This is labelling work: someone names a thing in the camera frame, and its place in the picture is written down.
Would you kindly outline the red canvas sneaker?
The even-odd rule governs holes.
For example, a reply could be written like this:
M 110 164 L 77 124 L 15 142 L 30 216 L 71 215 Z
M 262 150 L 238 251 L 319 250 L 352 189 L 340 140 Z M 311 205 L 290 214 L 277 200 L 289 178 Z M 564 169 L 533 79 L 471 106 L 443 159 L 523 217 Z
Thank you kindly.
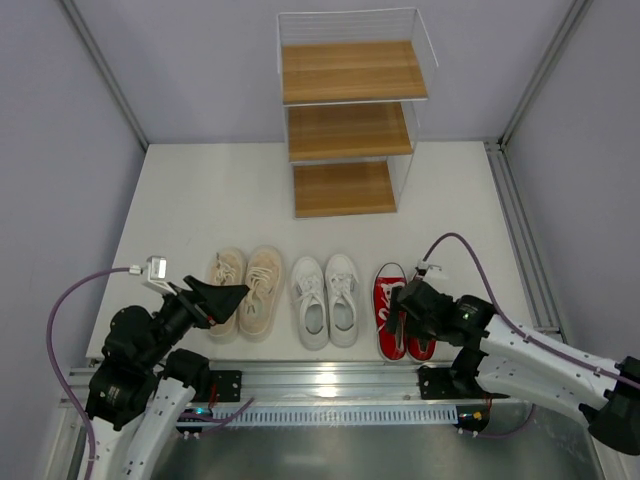
M 406 284 L 404 269 L 396 262 L 382 265 L 373 281 L 372 305 L 378 348 L 381 356 L 390 362 L 401 360 L 406 353 L 405 313 L 397 301 Z
M 428 268 L 423 264 L 415 267 L 413 280 L 422 280 L 427 273 Z M 426 362 L 430 360 L 436 349 L 435 340 L 420 340 L 415 337 L 407 336 L 407 353 L 415 362 Z

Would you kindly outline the white sneaker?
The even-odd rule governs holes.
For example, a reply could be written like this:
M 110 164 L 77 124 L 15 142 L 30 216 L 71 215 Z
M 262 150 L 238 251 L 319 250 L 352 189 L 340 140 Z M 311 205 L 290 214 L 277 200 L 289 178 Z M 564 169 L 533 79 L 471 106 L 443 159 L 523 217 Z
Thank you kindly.
M 307 350 L 321 350 L 328 344 L 329 330 L 319 263 L 309 256 L 299 258 L 293 266 L 290 284 L 299 339 Z
M 355 344 L 358 336 L 359 279 L 352 260 L 333 255 L 325 268 L 330 339 L 340 348 Z

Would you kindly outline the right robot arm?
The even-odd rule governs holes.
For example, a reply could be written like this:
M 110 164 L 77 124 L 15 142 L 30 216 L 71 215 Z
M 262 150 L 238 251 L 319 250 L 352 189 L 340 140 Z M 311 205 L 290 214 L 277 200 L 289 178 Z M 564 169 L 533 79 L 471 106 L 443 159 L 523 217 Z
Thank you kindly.
M 620 362 L 577 350 L 523 325 L 497 306 L 442 294 L 424 281 L 388 287 L 390 320 L 408 337 L 458 348 L 448 371 L 462 395 L 505 395 L 560 413 L 593 438 L 631 456 L 639 453 L 639 361 Z

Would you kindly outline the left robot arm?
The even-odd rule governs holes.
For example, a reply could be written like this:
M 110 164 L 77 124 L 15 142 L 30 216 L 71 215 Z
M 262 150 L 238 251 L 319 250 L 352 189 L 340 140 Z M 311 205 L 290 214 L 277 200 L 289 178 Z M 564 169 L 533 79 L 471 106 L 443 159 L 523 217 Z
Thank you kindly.
M 160 310 L 130 306 L 111 321 L 86 403 L 94 450 L 86 472 L 94 479 L 150 478 L 189 403 L 240 399 L 240 371 L 213 370 L 206 357 L 176 345 L 193 328 L 226 323 L 249 288 L 184 281 L 179 287 L 148 275 L 146 286 L 162 295 Z

